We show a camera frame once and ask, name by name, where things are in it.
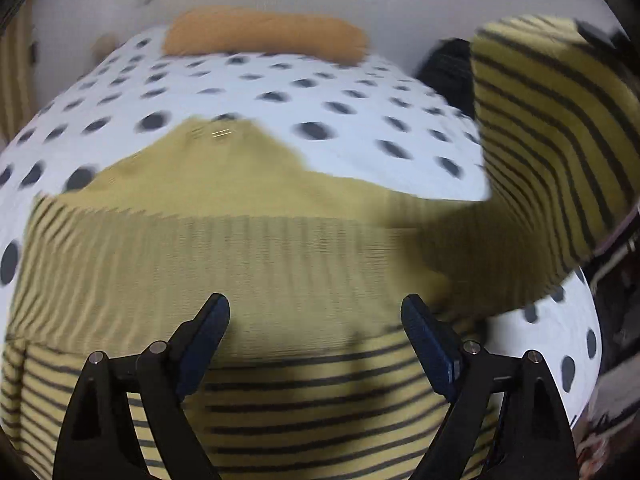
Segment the yellow grey striped knit sweater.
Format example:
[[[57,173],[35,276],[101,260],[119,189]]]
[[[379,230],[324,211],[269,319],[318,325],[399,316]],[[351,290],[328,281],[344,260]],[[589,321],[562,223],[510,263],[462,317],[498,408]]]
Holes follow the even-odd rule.
[[[639,197],[639,83],[576,23],[471,42],[473,115],[377,55],[169,54],[142,32],[1,154],[1,427],[43,479],[85,358],[228,332],[186,414],[226,479],[405,479],[446,413],[400,325],[538,349],[569,420],[602,359],[582,265]]]

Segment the black bag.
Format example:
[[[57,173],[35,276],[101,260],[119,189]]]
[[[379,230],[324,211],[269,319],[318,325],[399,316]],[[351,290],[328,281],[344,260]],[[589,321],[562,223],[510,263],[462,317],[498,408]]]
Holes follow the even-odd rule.
[[[414,78],[440,94],[449,105],[475,117],[471,45],[460,38],[440,40]]]

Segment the white black-dotted bed cover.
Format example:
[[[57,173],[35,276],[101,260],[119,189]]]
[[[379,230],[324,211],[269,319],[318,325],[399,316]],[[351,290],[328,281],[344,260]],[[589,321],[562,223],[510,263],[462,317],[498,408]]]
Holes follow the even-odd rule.
[[[56,439],[82,359],[137,352],[212,292],[231,323],[189,408],[213,434],[237,408],[260,426],[427,430],[445,402],[427,385],[384,298],[372,226],[321,216],[181,218],[60,204],[108,167],[172,139],[191,117],[253,119],[304,175],[473,203],[486,188],[469,119],[379,56],[355,68],[281,55],[160,55],[132,38],[21,128],[1,155],[1,413],[17,440]]]

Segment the yellow curtain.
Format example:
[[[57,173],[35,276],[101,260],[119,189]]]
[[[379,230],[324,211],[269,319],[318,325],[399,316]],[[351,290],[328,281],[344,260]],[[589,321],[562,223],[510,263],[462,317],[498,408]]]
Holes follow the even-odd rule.
[[[12,141],[35,115],[32,0],[26,0],[1,35],[1,136]]]

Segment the orange fuzzy bolster pillow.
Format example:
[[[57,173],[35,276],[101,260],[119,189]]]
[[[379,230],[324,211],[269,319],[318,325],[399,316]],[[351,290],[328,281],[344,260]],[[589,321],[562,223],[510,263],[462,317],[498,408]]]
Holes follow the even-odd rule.
[[[162,50],[170,56],[224,52],[301,54],[355,66],[364,60],[369,47],[369,36],[340,18],[201,6],[171,23]]]

